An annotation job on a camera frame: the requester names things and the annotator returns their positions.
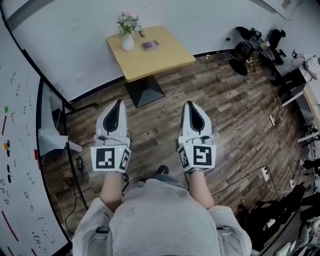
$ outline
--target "black baseboard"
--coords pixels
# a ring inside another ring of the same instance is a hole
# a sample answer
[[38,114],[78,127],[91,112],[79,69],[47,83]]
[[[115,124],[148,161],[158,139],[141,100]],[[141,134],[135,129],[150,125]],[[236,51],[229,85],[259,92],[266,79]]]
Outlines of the black baseboard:
[[[194,54],[193,56],[194,56],[195,58],[198,58],[198,57],[203,57],[203,56],[206,56],[206,55],[219,54],[219,53],[222,53],[222,52],[230,52],[230,53],[232,54],[232,53],[234,52],[234,50],[235,50],[235,49],[215,50],[215,51],[209,51],[209,52]],[[93,88],[92,90],[89,90],[89,91],[87,91],[86,93],[84,93],[84,94],[82,94],[82,95],[74,98],[74,99],[71,100],[69,103],[73,104],[73,103],[75,103],[75,102],[78,102],[78,101],[80,101],[80,100],[82,100],[82,99],[84,99],[84,98],[86,98],[86,97],[88,97],[88,96],[90,96],[90,95],[92,95],[92,94],[94,94],[94,93],[96,93],[96,92],[104,89],[104,88],[107,88],[107,87],[109,87],[109,86],[114,85],[115,83],[118,83],[118,82],[120,82],[120,81],[123,81],[124,79],[125,79],[124,76],[120,76],[120,77],[118,77],[118,78],[116,78],[116,79],[114,79],[114,80],[111,80],[111,81],[109,81],[109,82],[106,82],[106,83],[104,83],[104,84],[102,84],[102,85],[100,85],[100,86],[98,86],[98,87],[96,87],[96,88]]]

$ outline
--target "floor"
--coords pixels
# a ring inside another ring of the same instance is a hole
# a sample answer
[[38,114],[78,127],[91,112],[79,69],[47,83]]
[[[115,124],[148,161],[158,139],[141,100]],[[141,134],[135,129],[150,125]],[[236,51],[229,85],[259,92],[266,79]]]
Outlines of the floor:
[[[141,108],[133,105],[124,82],[75,103],[76,107],[91,102],[99,104],[99,109],[86,109],[67,120],[70,140],[83,147],[83,152],[79,154],[84,162],[81,189],[88,206],[99,196],[104,178],[104,174],[92,172],[90,147],[94,144],[96,120],[105,107],[116,99],[122,99],[126,104],[128,126],[132,132],[132,154],[127,169],[130,186],[141,177],[151,175],[163,164],[169,167],[173,177],[185,184],[175,139],[186,101],[201,106],[211,118],[217,152],[215,168],[206,173],[206,181],[216,204],[229,206],[237,214],[238,204],[251,209],[258,200],[277,198],[276,193],[265,186],[259,171],[218,193],[262,165],[273,131],[269,114],[274,119],[277,116],[277,119],[264,165],[270,167],[275,185],[288,191],[290,179],[294,178],[296,183],[306,179],[296,171],[295,163],[293,171],[290,169],[292,161],[303,154],[301,144],[296,142],[303,136],[298,131],[302,124],[298,107],[293,102],[279,108],[277,88],[269,83],[271,72],[261,68],[258,62],[255,67],[255,73],[249,70],[248,75],[242,77],[231,69],[223,55],[212,55],[209,59],[199,57],[192,65],[157,75],[166,97]],[[73,153],[75,165],[77,157]],[[66,217],[75,203],[74,190],[65,182],[65,178],[72,176],[67,155],[61,152],[48,155],[43,169],[47,185],[60,202]],[[59,205],[54,199],[52,202],[63,223]],[[85,212],[76,193],[75,211],[67,219],[69,230],[76,230]]]

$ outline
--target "vase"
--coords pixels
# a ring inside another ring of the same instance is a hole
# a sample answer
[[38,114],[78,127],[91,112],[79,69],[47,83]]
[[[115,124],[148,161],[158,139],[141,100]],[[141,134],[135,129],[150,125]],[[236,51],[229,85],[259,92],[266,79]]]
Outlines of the vase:
[[135,48],[135,41],[131,34],[126,33],[122,39],[122,49],[126,52],[130,52]]

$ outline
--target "small round table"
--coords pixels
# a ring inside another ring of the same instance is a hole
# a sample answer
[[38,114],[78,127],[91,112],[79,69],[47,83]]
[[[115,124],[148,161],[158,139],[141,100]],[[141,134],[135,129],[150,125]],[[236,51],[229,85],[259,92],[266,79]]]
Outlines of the small round table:
[[246,76],[248,74],[248,70],[245,66],[246,60],[249,58],[249,56],[254,52],[257,51],[267,59],[274,61],[276,59],[274,52],[268,47],[266,50],[260,50],[260,45],[263,44],[265,41],[263,41],[261,38],[255,39],[252,37],[250,31],[246,29],[243,26],[238,26],[236,30],[239,32],[239,34],[242,36],[242,38],[251,46],[250,51],[247,53],[247,55],[241,60],[237,60],[235,58],[232,58],[229,60],[229,64],[231,68],[237,72],[241,76]]

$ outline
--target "whiteboard frame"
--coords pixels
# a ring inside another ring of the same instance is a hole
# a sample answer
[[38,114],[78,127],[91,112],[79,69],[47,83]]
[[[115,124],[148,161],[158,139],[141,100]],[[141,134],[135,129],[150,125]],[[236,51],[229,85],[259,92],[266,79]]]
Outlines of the whiteboard frame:
[[48,198],[48,201],[50,203],[51,209],[53,211],[53,214],[55,216],[55,219],[59,225],[59,227],[62,230],[62,233],[64,234],[66,240],[68,241],[68,243],[63,246],[62,248],[60,248],[55,254],[53,254],[54,256],[60,256],[60,255],[66,255],[67,253],[70,252],[70,250],[72,249],[72,241],[70,241],[69,237],[66,234],[66,231],[63,229],[57,213],[55,211],[54,205],[51,201],[50,195],[49,195],[49,191],[48,191],[48,187],[47,187],[47,183],[46,183],[46,179],[45,179],[45,173],[41,164],[41,156],[40,156],[40,148],[39,148],[39,136],[38,136],[38,130],[41,128],[41,110],[42,110],[42,94],[43,94],[43,90],[44,90],[44,84],[45,84],[45,79],[40,76],[40,82],[39,82],[39,89],[38,89],[38,95],[37,95],[37,99],[36,99],[36,114],[35,114],[35,128],[36,128],[36,147],[37,147],[37,154],[38,154],[38,161],[39,161],[39,166],[40,166],[40,172],[41,172],[41,176],[42,176],[42,181],[44,184],[44,189],[46,192],[46,196]]

